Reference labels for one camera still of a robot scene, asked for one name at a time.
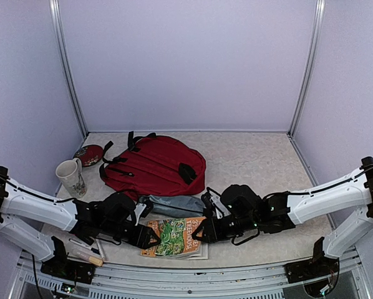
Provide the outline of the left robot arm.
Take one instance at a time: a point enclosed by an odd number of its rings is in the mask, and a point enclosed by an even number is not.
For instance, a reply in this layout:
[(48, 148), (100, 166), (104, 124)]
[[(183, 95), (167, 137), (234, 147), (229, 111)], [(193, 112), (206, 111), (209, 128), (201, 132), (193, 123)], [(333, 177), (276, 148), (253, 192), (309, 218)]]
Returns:
[(7, 168), (0, 166), (0, 236), (49, 263), (61, 277), (74, 271), (63, 242), (40, 233), (24, 219), (53, 225), (89, 245), (100, 235), (106, 242), (126, 242), (140, 249), (161, 242), (152, 228), (140, 223), (152, 210), (150, 203), (135, 203), (122, 192), (95, 202), (60, 199), (25, 187), (7, 173)]

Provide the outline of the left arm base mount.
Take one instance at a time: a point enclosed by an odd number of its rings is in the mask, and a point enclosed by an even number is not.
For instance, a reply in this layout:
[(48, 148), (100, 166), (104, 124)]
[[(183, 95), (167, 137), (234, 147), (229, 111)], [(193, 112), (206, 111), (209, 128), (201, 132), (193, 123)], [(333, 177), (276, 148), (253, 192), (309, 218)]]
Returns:
[(88, 262), (68, 259), (64, 243), (57, 237), (51, 237), (51, 239), (54, 244), (54, 256), (42, 262), (41, 272), (75, 283), (91, 284), (96, 266)]

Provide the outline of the silver marker pen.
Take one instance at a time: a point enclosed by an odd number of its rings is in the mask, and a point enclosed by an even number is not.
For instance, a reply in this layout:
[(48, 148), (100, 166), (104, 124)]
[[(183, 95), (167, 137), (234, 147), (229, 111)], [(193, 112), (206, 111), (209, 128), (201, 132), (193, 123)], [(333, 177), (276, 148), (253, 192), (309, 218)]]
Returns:
[(102, 247), (102, 243), (101, 243), (101, 241), (100, 241), (99, 239), (96, 239), (95, 242), (96, 242), (96, 244), (97, 244), (97, 247), (98, 247), (98, 250), (99, 250), (99, 254), (100, 254), (102, 260), (103, 260), (103, 261), (106, 261), (107, 258), (106, 258), (106, 255), (105, 255), (104, 249), (103, 249), (103, 247)]

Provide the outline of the red student backpack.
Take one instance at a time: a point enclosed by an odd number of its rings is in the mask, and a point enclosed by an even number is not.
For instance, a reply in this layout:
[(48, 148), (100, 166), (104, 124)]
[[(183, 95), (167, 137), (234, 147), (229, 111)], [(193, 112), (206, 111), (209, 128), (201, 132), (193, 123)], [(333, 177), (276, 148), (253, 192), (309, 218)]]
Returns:
[(128, 133), (127, 149), (99, 168), (101, 180), (115, 191), (138, 196), (181, 196), (205, 188), (206, 160), (195, 149), (169, 136)]

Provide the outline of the orange treehouse book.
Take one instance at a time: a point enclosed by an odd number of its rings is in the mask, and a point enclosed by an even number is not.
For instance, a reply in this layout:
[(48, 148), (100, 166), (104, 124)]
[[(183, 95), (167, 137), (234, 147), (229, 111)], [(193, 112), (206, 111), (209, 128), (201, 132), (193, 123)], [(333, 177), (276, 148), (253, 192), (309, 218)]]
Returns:
[(208, 244), (195, 240), (192, 233), (204, 217), (160, 219), (147, 222), (147, 226), (161, 238), (159, 245), (141, 251), (141, 256), (158, 259), (207, 260)]

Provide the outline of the grey pencil case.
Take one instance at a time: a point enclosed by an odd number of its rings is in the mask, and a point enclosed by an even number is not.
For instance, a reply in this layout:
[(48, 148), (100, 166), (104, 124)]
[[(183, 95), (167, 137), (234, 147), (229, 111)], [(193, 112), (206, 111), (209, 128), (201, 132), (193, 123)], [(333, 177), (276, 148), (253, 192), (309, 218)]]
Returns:
[(173, 218), (199, 217), (204, 215), (205, 204), (195, 196), (141, 196), (139, 203), (151, 203), (152, 212)]

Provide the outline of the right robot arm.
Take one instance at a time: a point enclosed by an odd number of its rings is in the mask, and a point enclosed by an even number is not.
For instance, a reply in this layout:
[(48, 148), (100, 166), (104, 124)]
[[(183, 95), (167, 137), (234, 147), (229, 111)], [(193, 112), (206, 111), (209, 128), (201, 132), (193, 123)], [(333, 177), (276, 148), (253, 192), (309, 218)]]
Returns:
[(365, 157), (361, 162), (359, 168), (339, 179), (301, 191), (259, 197), (247, 185), (232, 184), (222, 194), (207, 188), (201, 197), (207, 215), (192, 237), (207, 244), (234, 242), (249, 230), (275, 234), (354, 207), (354, 212), (336, 230), (316, 241), (306, 271), (318, 277), (329, 268), (330, 259), (338, 259), (373, 229), (373, 157)]

